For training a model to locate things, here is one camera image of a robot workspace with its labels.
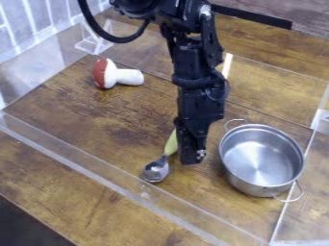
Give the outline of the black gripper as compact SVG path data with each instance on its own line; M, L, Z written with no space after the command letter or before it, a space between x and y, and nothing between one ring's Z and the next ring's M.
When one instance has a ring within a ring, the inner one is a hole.
M206 156L206 139L212 124L224 118L228 82L206 87L180 88L177 125L180 156L185 165L200 163Z

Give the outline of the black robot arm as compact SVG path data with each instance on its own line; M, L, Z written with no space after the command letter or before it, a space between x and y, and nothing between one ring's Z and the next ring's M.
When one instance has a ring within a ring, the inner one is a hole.
M178 86L176 119L180 156L184 164L201 162L208 155L212 124L224 117L228 81L216 70L224 48L216 33L214 12L208 0L111 0L115 9L132 18L160 25L174 64Z

